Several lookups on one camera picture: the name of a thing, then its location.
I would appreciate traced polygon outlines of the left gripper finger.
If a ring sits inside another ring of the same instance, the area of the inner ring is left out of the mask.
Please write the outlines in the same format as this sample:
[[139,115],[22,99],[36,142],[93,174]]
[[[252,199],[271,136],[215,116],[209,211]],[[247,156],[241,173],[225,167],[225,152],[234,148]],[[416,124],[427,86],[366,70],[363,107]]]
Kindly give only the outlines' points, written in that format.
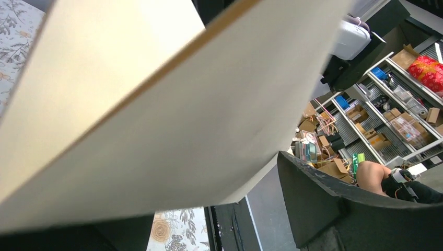
[[442,250],[442,204],[362,190],[287,152],[279,152],[277,168],[301,250]]

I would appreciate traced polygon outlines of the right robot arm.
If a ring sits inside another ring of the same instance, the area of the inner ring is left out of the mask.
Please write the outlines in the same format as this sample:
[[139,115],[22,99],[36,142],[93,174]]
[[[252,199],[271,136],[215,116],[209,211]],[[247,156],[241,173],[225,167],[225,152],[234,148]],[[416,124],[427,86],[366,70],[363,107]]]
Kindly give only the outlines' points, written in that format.
[[321,83],[332,92],[344,91],[356,84],[386,46],[383,36],[409,16],[400,1],[358,1],[340,22]]

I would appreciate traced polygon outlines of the operator forearm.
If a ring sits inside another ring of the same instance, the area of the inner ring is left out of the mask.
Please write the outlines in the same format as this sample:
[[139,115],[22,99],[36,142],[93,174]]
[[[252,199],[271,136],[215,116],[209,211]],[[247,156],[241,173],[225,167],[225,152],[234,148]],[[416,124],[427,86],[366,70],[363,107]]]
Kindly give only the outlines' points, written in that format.
[[361,189],[387,197],[381,184],[390,174],[391,170],[383,165],[363,161],[358,164],[356,180]]

